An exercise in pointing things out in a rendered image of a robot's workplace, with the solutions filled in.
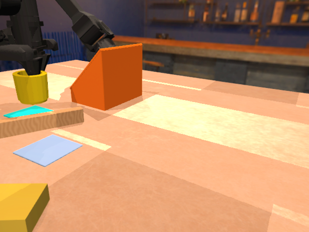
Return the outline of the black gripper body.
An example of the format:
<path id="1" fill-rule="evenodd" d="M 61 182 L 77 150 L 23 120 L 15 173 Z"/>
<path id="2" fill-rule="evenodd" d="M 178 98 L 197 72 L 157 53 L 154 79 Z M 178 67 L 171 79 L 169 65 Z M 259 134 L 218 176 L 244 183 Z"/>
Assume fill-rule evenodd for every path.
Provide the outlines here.
<path id="1" fill-rule="evenodd" d="M 10 15 L 7 25 L 12 26 L 15 44 L 0 45 L 0 60 L 29 61 L 44 55 L 44 50 L 58 50 L 56 40 L 42 38 L 39 16 Z"/>

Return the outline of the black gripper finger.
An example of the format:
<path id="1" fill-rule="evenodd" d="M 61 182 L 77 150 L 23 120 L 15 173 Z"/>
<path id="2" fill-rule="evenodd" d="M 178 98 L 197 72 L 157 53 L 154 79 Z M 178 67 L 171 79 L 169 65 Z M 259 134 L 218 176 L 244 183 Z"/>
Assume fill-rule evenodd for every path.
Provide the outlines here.
<path id="1" fill-rule="evenodd" d="M 43 57 L 42 58 L 42 66 L 41 66 L 41 71 L 45 71 L 46 70 L 46 66 L 47 63 L 49 61 L 49 58 L 51 56 L 51 54 L 44 54 L 44 55 L 37 55 L 38 57 Z"/>
<path id="2" fill-rule="evenodd" d="M 29 61 L 17 61 L 19 64 L 22 65 L 24 70 L 27 72 L 28 75 L 40 75 L 41 73 L 41 66 L 42 66 L 42 58 L 38 57 L 35 59 L 31 59 Z"/>

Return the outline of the yellow box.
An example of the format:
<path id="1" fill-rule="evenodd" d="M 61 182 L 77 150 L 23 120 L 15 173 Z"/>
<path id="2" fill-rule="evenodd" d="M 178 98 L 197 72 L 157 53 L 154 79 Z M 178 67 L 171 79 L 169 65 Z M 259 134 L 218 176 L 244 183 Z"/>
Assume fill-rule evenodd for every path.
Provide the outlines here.
<path id="1" fill-rule="evenodd" d="M 49 200 L 48 183 L 0 184 L 0 232 L 32 232 Z"/>

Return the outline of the long wooden bar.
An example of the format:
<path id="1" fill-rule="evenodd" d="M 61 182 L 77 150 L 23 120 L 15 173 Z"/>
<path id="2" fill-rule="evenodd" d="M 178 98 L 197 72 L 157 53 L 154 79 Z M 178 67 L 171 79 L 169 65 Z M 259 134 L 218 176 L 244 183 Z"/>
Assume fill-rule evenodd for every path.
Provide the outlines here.
<path id="1" fill-rule="evenodd" d="M 82 122 L 82 107 L 0 119 L 0 139 Z"/>

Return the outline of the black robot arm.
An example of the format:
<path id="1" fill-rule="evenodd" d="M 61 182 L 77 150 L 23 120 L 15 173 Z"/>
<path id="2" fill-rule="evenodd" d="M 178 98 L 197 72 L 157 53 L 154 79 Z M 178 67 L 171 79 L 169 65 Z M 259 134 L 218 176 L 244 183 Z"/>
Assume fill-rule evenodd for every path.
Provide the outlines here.
<path id="1" fill-rule="evenodd" d="M 59 6 L 72 19 L 72 30 L 90 52 L 116 47 L 114 33 L 94 15 L 85 12 L 76 0 L 56 0 Z M 36 0 L 0 0 L 0 15 L 39 16 Z M 7 23 L 6 23 L 7 25 Z M 103 34 L 105 35 L 93 45 Z M 12 26 L 0 30 L 0 45 L 15 44 Z"/>

